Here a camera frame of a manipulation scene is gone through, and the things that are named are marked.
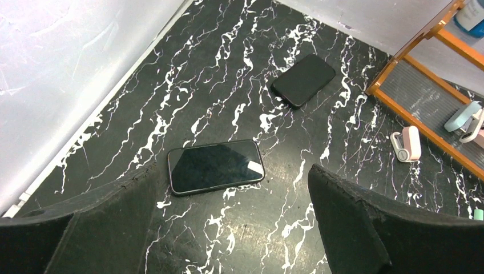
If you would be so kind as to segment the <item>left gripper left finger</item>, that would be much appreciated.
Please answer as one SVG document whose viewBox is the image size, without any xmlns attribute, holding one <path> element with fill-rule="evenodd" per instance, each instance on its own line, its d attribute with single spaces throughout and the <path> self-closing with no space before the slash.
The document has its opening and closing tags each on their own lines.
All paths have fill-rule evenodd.
<svg viewBox="0 0 484 274">
<path fill-rule="evenodd" d="M 137 273 L 155 208 L 155 164 L 1 219 L 2 273 Z"/>
</svg>

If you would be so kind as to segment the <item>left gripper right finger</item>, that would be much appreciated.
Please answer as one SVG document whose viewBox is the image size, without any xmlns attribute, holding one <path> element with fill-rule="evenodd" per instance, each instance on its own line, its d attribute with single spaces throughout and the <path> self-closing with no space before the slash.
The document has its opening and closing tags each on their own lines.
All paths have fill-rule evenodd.
<svg viewBox="0 0 484 274">
<path fill-rule="evenodd" d="M 314 164 L 308 191 L 332 273 L 482 273 L 483 222 L 388 198 Z"/>
</svg>

